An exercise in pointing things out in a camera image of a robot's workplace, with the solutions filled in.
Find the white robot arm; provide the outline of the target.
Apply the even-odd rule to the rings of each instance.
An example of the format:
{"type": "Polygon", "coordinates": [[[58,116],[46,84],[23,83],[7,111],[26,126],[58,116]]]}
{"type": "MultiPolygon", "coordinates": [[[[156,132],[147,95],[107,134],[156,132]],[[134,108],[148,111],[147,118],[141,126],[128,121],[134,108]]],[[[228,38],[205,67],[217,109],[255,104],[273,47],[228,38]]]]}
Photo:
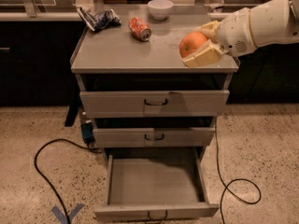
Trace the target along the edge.
{"type": "Polygon", "coordinates": [[[216,63],[224,54],[240,57],[272,44],[298,43],[299,0],[270,0],[244,7],[193,31],[207,41],[181,58],[187,67],[216,63]]]}

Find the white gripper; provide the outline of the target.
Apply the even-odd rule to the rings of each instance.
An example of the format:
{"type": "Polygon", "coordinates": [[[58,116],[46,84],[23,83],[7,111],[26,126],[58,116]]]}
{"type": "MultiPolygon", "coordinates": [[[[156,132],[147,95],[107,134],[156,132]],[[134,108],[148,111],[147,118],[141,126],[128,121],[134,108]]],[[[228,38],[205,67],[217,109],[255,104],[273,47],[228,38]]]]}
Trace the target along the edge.
{"type": "Polygon", "coordinates": [[[246,7],[231,13],[221,22],[211,21],[194,31],[202,33],[208,41],[194,53],[181,59],[190,68],[217,63],[227,52],[240,57],[257,49],[251,36],[250,9],[246,7]]]}

